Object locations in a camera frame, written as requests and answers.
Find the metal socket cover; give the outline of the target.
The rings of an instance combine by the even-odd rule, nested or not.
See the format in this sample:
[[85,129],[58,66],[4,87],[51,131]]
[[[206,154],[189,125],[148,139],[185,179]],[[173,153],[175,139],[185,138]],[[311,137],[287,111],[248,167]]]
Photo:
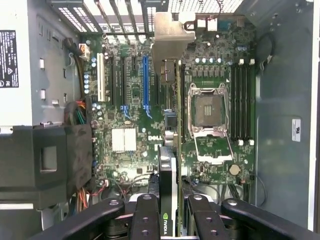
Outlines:
[[226,139],[227,144],[228,144],[228,148],[230,151],[229,155],[220,155],[218,157],[213,157],[210,155],[200,155],[198,143],[197,143],[197,138],[202,138],[207,135],[210,135],[208,131],[199,131],[199,132],[195,132],[193,134],[196,157],[197,157],[198,162],[207,162],[212,165],[222,165],[225,161],[233,161],[234,160],[234,151],[231,147],[230,138],[228,137],[226,130],[215,132],[214,134],[212,134],[212,136],[213,137],[221,137],[221,138]]

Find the silver chipset heatsink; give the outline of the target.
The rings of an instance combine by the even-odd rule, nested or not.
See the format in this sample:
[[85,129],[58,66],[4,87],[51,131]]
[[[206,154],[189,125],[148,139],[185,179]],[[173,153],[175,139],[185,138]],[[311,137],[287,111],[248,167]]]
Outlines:
[[136,129],[115,128],[111,131],[111,141],[113,152],[135,152],[137,150]]

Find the CPU socket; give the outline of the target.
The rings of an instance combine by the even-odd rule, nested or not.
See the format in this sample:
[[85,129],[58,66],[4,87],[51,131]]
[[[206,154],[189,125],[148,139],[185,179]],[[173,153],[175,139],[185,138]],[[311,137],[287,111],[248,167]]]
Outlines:
[[187,128],[191,138],[224,138],[229,129],[229,93],[226,84],[201,87],[194,82],[187,93]]

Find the black RAM slot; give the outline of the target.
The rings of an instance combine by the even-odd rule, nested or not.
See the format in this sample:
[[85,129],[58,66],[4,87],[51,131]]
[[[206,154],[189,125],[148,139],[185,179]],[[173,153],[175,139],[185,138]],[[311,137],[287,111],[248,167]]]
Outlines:
[[247,107],[247,98],[248,98],[248,93],[247,93],[247,67],[245,66],[243,68],[243,121],[244,121],[244,140],[247,140],[247,122],[248,122],[248,107]]
[[236,140],[236,81],[235,81],[235,67],[230,68],[230,96],[231,96],[231,139]]
[[255,59],[251,58],[249,62],[250,67],[250,137],[248,143],[250,146],[255,144],[254,137],[255,137],[255,100],[254,100],[254,93],[255,93]]
[[242,68],[238,64],[237,65],[237,125],[238,125],[238,133],[237,133],[237,139],[242,139]]

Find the black plastic fan shroud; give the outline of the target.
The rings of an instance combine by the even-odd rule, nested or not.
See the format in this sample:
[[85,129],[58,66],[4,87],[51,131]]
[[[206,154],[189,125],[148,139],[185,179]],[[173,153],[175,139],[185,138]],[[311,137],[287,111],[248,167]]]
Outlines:
[[88,124],[14,126],[0,134],[0,203],[42,210],[65,202],[92,178]]

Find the green Dell motherboard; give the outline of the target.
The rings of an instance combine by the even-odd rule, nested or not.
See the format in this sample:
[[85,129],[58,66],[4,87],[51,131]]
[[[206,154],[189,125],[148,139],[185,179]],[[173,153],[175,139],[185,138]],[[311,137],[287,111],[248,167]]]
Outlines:
[[[181,78],[181,175],[194,184],[248,184],[254,180],[255,144],[250,138],[250,59],[254,58],[255,26],[243,19],[229,18],[217,22],[217,30],[205,26],[195,28],[195,40],[189,43],[179,60]],[[100,187],[118,183],[138,185],[147,183],[147,177],[159,173],[158,148],[164,146],[165,136],[165,87],[160,85],[160,104],[155,105],[153,39],[145,41],[119,41],[104,34],[88,40],[90,61],[84,67],[86,119],[92,128],[92,173]],[[97,54],[104,54],[105,101],[98,101]],[[110,57],[114,56],[116,70],[116,105],[111,103]],[[132,56],[136,56],[136,72],[132,71]],[[143,56],[148,56],[149,102],[143,108]],[[126,59],[126,105],[121,103],[121,57]],[[231,119],[231,66],[234,65],[236,81],[236,139],[232,141]],[[241,66],[242,139],[238,140],[237,65]],[[247,140],[244,140],[244,74],[247,70]],[[198,87],[218,87],[224,83],[229,94],[229,129],[227,135],[234,153],[234,160],[215,165],[197,160],[194,138],[188,130],[187,96],[191,83]],[[113,129],[136,129],[136,151],[113,152]],[[227,140],[222,137],[198,137],[200,155],[228,156]],[[229,167],[237,164],[241,172],[233,176]]]

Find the blue expansion slot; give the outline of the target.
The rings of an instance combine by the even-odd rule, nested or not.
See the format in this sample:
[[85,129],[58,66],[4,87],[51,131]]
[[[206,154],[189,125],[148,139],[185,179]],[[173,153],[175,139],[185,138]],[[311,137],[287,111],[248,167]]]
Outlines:
[[149,57],[142,57],[142,74],[143,74],[143,108],[148,109],[149,106]]

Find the white expansion slot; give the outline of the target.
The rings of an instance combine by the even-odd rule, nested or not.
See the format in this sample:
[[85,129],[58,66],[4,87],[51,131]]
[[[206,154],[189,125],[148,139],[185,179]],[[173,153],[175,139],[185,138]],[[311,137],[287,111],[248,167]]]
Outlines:
[[97,54],[97,99],[99,102],[106,101],[105,93],[105,62],[104,54]]

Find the open dark grey PC case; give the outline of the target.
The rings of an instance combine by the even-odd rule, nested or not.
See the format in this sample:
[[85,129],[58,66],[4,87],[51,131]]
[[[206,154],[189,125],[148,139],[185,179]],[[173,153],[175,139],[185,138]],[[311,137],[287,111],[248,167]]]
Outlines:
[[[188,234],[190,195],[203,195],[217,205],[230,198],[242,200],[312,231],[312,240],[320,240],[320,0],[46,2],[78,35],[78,43],[68,37],[63,44],[76,66],[81,94],[66,104],[61,124],[18,126],[90,125],[83,108],[85,65],[90,60],[81,59],[79,50],[81,43],[90,48],[90,38],[108,35],[130,43],[151,38],[154,44],[155,15],[160,12],[171,13],[173,20],[182,22],[187,32],[194,33],[194,40],[197,26],[215,31],[218,20],[243,18],[253,24],[254,180],[248,184],[194,184],[181,175],[180,235],[164,239],[159,172],[149,175],[145,185],[114,182],[99,186],[93,175],[92,156],[91,179],[65,202],[44,209],[35,209],[31,203],[0,203],[0,240],[29,240],[109,198],[125,203],[124,216],[107,221],[86,240],[129,240],[141,195],[157,197],[160,240],[199,240]],[[94,153],[92,127],[91,139]]]

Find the grey power supply unit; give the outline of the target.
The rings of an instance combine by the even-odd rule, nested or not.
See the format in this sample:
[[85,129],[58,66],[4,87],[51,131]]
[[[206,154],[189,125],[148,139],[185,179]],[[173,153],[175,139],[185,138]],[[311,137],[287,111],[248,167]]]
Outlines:
[[63,122],[81,97],[67,38],[79,41],[46,0],[0,0],[0,127]]

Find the white power connector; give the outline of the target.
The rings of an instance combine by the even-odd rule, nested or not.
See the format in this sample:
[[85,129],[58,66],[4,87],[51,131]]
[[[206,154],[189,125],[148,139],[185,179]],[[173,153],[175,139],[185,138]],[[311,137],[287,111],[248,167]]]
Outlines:
[[90,53],[91,53],[89,46],[86,43],[80,43],[78,45],[78,47],[79,47],[79,50],[80,50],[79,57],[81,59],[83,59],[84,61],[88,62],[90,60]]

